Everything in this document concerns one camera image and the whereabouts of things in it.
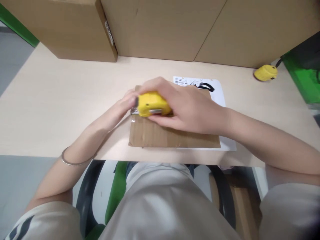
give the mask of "black stripe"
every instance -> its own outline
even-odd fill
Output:
[[[24,221],[24,223],[21,226],[20,234],[17,240],[21,240],[24,237],[24,235],[26,235],[27,231],[29,230],[30,223],[33,217],[34,215],[32,217],[27,218],[27,220]]]
[[[11,233],[9,234],[9,239],[12,240],[16,234],[17,234],[17,228],[18,228],[19,225],[17,225],[12,231]]]

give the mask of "sleeve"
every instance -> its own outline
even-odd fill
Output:
[[[5,240],[82,239],[78,210],[65,202],[49,202],[25,213]]]
[[[261,202],[260,239],[311,239],[320,222],[320,187],[275,186]]]

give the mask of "cable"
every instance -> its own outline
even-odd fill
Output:
[[[280,60],[277,62],[276,64],[276,68],[279,67],[280,63],[282,62],[282,59],[280,58]]]

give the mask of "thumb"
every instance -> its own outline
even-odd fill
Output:
[[[181,128],[181,120],[177,117],[164,117],[159,115],[153,115],[148,117],[151,121],[159,124],[163,127],[169,127],[174,129],[180,129]]]

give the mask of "sticker label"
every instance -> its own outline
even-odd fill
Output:
[[[104,22],[104,25],[107,29],[107,32],[108,32],[108,35],[109,35],[109,38],[110,38],[110,42],[111,42],[111,45],[113,46],[113,37],[112,37],[112,34],[111,34],[111,31],[110,31],[110,28],[109,28],[109,25],[108,25],[108,22],[107,20]]]

